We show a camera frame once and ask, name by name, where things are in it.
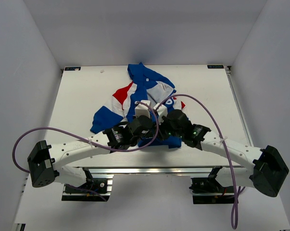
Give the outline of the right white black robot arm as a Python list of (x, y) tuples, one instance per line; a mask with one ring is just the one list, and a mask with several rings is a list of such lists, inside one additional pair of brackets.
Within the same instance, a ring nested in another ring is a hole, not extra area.
[(192, 124), (181, 110), (173, 110), (162, 116), (161, 134), (180, 138), (187, 146), (217, 154), (239, 164), (240, 168), (215, 167), (208, 187), (219, 192), (232, 185), (255, 188), (269, 197), (277, 197), (289, 168), (279, 151), (268, 145), (266, 148), (240, 144), (230, 139), (221, 139), (208, 127)]

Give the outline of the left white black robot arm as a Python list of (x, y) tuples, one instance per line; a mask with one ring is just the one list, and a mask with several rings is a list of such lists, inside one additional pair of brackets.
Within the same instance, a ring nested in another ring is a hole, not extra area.
[(125, 151), (136, 146), (153, 127), (151, 119), (142, 115), (130, 123), (108, 128), (84, 140), (53, 145), (47, 144), (45, 140), (39, 141), (27, 158), (32, 186), (41, 188), (59, 182), (88, 192), (93, 182), (89, 170), (71, 167), (70, 163), (96, 155)]

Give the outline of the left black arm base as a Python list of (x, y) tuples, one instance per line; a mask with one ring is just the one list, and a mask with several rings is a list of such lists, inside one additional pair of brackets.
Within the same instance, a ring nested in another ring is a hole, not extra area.
[(79, 186), (64, 185), (62, 201), (107, 202), (111, 195), (113, 177), (92, 175), (88, 168), (83, 168), (86, 182)]

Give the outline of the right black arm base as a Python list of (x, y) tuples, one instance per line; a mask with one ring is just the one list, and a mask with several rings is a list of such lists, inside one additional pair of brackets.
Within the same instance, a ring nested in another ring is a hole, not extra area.
[(214, 167), (206, 177), (191, 177), (191, 186), (194, 205), (233, 204), (234, 188), (232, 185), (223, 187), (216, 177), (222, 167)]

